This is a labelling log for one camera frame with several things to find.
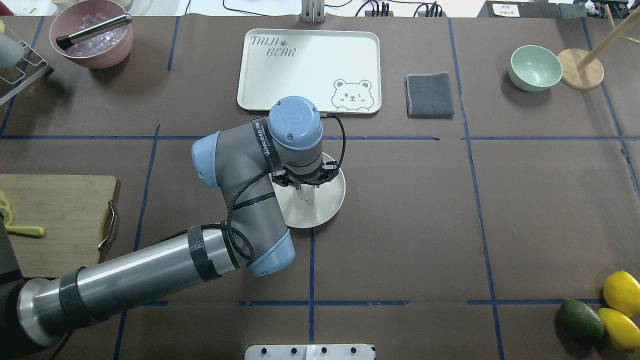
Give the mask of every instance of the bear drawing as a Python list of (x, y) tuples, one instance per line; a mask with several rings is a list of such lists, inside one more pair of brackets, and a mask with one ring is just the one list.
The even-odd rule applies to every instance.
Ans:
[(333, 83), (335, 93), (331, 98), (336, 111), (364, 111), (373, 106), (371, 82), (362, 80), (359, 83), (348, 83), (338, 79)]

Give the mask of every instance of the green bowl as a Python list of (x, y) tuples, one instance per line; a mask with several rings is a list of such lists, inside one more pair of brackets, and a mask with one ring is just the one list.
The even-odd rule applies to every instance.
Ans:
[(522, 90), (542, 91), (560, 81), (562, 65), (560, 60), (544, 47), (525, 45), (511, 55), (509, 77)]

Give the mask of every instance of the dish rack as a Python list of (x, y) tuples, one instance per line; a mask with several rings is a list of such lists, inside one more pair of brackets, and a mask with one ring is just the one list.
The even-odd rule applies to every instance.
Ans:
[(29, 44), (19, 38), (6, 25), (4, 26), (4, 34), (20, 44), (25, 51), (22, 59), (14, 67), (0, 71), (0, 105), (16, 96), (40, 76), (52, 70), (51, 66)]

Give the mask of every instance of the brown table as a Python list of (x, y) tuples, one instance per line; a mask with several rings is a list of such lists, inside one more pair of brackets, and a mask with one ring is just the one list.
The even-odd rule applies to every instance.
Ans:
[[(128, 59), (87, 70), (52, 50), (52, 18), (3, 20), (55, 72), (0, 107), (0, 171), (116, 176), (103, 260), (224, 217), (190, 148), (256, 115), (236, 104), (248, 30), (364, 30), (381, 43), (381, 110), (343, 116), (344, 204), (292, 232), (292, 265), (229, 273), (77, 331), (61, 359), (242, 359), (248, 345), (312, 342), (375, 344), (378, 359), (622, 358), (575, 346), (555, 317), (564, 298), (599, 307), (615, 270), (640, 276), (640, 47), (616, 43), (601, 57), (605, 87), (588, 92), (528, 94), (506, 75), (515, 48), (587, 49), (605, 21), (142, 17)], [(454, 118), (409, 119), (404, 76), (440, 71)], [(340, 142), (324, 149), (338, 155)]]

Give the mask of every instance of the blue joint cap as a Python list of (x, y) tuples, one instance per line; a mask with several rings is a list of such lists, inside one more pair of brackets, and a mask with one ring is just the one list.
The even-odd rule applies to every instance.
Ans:
[(312, 102), (300, 96), (278, 101), (267, 120), (271, 136), (292, 150), (309, 150), (322, 139), (320, 112)]
[(191, 146), (191, 159), (196, 168), (198, 177), (209, 188), (217, 188), (216, 181), (216, 144), (218, 143), (218, 131), (202, 138)]
[(253, 264), (249, 265), (249, 271), (256, 277), (273, 274), (291, 264), (295, 257), (296, 249), (293, 248), (291, 232), (287, 229), (287, 232), (282, 235), (275, 245)]

